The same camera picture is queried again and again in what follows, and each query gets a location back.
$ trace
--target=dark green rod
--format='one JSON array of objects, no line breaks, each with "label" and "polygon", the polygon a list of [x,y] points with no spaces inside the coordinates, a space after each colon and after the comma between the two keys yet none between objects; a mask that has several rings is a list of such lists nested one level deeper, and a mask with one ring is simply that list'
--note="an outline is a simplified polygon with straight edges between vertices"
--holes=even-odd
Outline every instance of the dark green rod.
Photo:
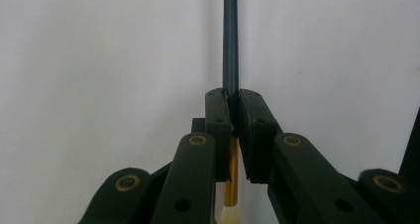
[{"label": "dark green rod", "polygon": [[223,88],[228,95],[228,107],[234,135],[238,134],[239,62],[238,62],[238,0],[224,0],[223,18]]}]

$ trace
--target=white wall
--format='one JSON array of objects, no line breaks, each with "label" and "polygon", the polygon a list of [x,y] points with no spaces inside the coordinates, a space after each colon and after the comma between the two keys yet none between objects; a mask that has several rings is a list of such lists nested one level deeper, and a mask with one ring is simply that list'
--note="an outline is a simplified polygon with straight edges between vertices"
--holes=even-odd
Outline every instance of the white wall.
[{"label": "white wall", "polygon": [[[420,0],[239,7],[241,87],[338,171],[398,171]],[[222,84],[222,14],[223,0],[0,0],[0,223],[76,223],[114,171],[170,162]],[[241,185],[243,223],[276,223],[266,186]]]}]

